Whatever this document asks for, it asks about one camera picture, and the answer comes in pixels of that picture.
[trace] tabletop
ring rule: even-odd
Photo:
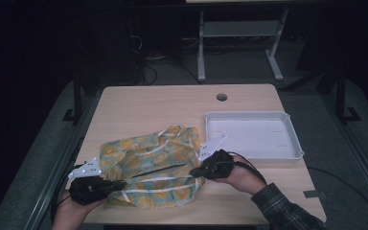
[[[224,94],[226,101],[218,100]],[[205,137],[205,115],[210,111],[284,111],[270,84],[218,84],[107,87],[76,164],[99,156],[101,144],[141,136],[169,126],[196,127],[201,142]],[[314,190],[304,159],[288,163],[252,163],[274,182],[291,202],[326,220],[318,197],[306,198]],[[188,204],[163,209],[141,209],[103,204],[85,222],[117,224],[214,224],[261,225],[267,221],[250,200],[227,184],[206,181]]]

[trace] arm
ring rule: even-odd
[[[246,163],[244,159],[234,156],[234,161]],[[297,204],[291,203],[275,184],[264,184],[248,170],[235,166],[227,178],[216,179],[216,182],[227,183],[241,192],[252,195],[268,222],[280,229],[326,229],[325,224],[310,215]]]
[[[68,191],[62,196],[63,200],[57,207],[54,230],[76,230],[79,229],[86,216],[102,204],[96,201],[87,205],[79,205],[69,197]]]

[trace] shirt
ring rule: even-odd
[[[269,184],[251,198],[273,229],[326,229],[324,222],[291,203],[275,184]]]

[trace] plastic tray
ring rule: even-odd
[[[296,161],[304,155],[285,112],[209,112],[206,134],[207,140],[226,134],[218,149],[256,161]]]

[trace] gray carpet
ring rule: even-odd
[[[276,58],[285,79],[272,77],[264,49],[268,43],[252,44],[251,48],[226,47],[224,52],[210,52],[205,57],[207,81],[217,83],[272,83],[286,86],[307,73],[295,71],[303,42],[282,42]],[[190,52],[181,61],[164,59],[151,65],[157,71],[154,84],[197,84],[196,53]],[[154,72],[145,69],[148,81]],[[368,198],[368,182],[361,166],[347,142],[338,120],[332,112],[334,94],[321,96],[314,90],[319,79],[313,80],[294,92],[279,92],[286,113],[291,115],[301,143],[306,163],[310,167],[332,173],[354,186]],[[83,96],[84,120],[78,126],[62,122],[65,111],[73,107],[73,86],[70,83],[57,99],[49,117],[24,164],[13,181],[0,206],[0,229],[23,229],[45,185],[45,178],[56,164],[58,154],[66,144],[75,146],[89,126],[95,106],[100,98]],[[348,128],[360,149],[368,157],[368,103],[357,86],[347,83],[347,106],[354,107],[361,122],[351,122]],[[327,226],[333,230],[368,229],[368,202],[335,177],[317,170],[310,170],[315,188],[323,193],[321,202],[327,215]],[[40,229],[50,229],[46,214]],[[82,229],[103,229],[99,224],[84,224]]]

